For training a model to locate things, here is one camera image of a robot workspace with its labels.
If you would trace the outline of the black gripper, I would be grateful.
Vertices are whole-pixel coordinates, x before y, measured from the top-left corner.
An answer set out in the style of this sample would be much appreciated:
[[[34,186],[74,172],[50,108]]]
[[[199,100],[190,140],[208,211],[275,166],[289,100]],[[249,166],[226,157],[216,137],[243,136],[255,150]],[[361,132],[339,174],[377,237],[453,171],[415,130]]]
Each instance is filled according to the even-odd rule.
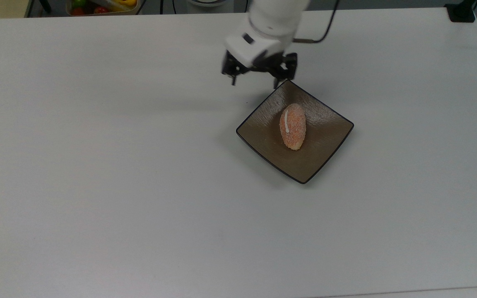
[[[248,73],[249,71],[270,73],[273,76],[273,89],[276,89],[281,82],[294,79],[297,66],[297,53],[283,55],[280,52],[269,57],[261,55],[259,60],[254,61],[254,64],[246,66],[227,51],[224,55],[222,74],[230,77],[231,85],[235,86],[238,75]]]

